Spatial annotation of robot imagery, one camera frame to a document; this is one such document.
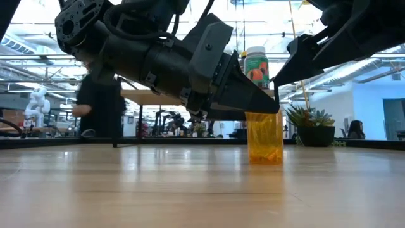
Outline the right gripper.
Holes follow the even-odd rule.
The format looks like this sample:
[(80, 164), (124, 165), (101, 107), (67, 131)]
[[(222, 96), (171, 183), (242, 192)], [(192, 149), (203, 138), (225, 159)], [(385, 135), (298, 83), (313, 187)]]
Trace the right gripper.
[(311, 4), (322, 11), (328, 39), (320, 47), (319, 39), (303, 34), (288, 44), (290, 57), (273, 80), (276, 102), (280, 86), (405, 43), (405, 0), (311, 0)]

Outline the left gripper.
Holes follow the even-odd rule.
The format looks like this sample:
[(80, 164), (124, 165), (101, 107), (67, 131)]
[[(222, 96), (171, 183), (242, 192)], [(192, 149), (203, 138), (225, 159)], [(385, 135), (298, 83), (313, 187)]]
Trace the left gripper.
[[(192, 52), (187, 68), (191, 92), (186, 109), (196, 120), (245, 121), (244, 112), (276, 114), (280, 109), (278, 101), (243, 74), (236, 51), (229, 56), (221, 76), (225, 68), (223, 51), (232, 30), (210, 13), (185, 37), (187, 48)], [(212, 110), (216, 94), (218, 110)]]

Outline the multivitamin gummies bottle green label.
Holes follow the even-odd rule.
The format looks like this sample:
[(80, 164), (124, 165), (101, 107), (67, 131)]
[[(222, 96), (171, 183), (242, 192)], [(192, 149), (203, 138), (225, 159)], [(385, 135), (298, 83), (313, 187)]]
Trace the multivitamin gummies bottle green label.
[(268, 58), (264, 46), (253, 46), (247, 49), (244, 59), (244, 73), (261, 89), (269, 88)]

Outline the orange pill vial white cap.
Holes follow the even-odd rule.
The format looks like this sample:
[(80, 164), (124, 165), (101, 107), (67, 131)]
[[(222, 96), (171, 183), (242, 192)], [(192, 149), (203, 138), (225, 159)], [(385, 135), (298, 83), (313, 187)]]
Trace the orange pill vial white cap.
[(276, 114), (245, 113), (250, 164), (279, 165), (284, 159), (282, 110)]

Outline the wooden shelf black legs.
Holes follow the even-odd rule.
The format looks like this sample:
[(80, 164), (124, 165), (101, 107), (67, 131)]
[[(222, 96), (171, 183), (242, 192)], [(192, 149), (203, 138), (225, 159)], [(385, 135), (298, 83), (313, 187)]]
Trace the wooden shelf black legs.
[[(170, 98), (165, 95), (156, 95), (153, 94), (151, 91), (148, 90), (123, 90), (121, 92), (121, 95), (124, 98), (127, 98), (135, 103), (137, 103), (140, 106), (140, 111), (139, 111), (139, 120), (143, 121), (143, 108), (145, 106), (151, 106), (151, 105), (177, 105), (178, 102), (175, 101), (173, 98)], [(153, 137), (144, 137), (142, 136), (142, 132), (137, 132), (137, 134), (133, 137), (136, 137), (138, 139), (145, 139), (145, 138), (169, 138), (169, 137), (176, 137), (176, 138), (213, 138), (213, 137), (180, 137), (180, 136), (153, 136)], [(246, 133), (244, 137), (241, 138), (235, 138), (235, 139), (245, 139), (247, 141), (247, 127), (246, 127)]]

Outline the succulent plant black pot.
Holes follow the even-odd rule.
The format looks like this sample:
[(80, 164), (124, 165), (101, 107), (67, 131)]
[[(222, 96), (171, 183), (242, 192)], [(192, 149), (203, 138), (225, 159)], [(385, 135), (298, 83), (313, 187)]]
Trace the succulent plant black pot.
[(325, 110), (290, 106), (286, 109), (289, 122), (296, 128), (302, 145), (328, 147), (334, 141), (335, 120)]

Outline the brown cardboard box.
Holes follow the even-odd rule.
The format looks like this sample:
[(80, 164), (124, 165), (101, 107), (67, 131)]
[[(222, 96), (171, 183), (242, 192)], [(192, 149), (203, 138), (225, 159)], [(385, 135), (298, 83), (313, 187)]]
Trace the brown cardboard box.
[(3, 117), (5, 120), (22, 127), (25, 120), (25, 113), (22, 110), (2, 109), (0, 110), (0, 117)]

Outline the grey ventilation duct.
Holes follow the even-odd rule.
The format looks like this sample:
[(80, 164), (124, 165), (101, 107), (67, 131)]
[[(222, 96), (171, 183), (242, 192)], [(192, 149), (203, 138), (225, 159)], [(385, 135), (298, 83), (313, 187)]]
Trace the grey ventilation duct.
[(371, 58), (361, 61), (352, 61), (342, 65), (332, 67), (325, 73), (316, 77), (308, 83), (307, 89), (314, 89), (315, 87), (342, 83), (351, 80), (364, 73), (376, 70), (380, 67), (388, 65), (389, 60), (405, 60), (405, 44), (390, 48), (373, 55)]
[(51, 35), (6, 34), (0, 42), (0, 55), (52, 55), (61, 54)]

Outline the black table frame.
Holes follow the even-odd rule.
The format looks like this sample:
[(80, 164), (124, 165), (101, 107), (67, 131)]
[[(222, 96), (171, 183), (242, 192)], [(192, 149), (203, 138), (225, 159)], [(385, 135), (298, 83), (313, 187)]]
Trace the black table frame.
[[(347, 147), (387, 149), (405, 151), (405, 141), (372, 141), (356, 139), (336, 139)], [(1, 149), (20, 149), (44, 146), (65, 146), (74, 144), (170, 144), (170, 145), (246, 145), (245, 139), (217, 139), (217, 138), (145, 138), (126, 137), (113, 141), (105, 138), (60, 137), (54, 139), (0, 139)]]

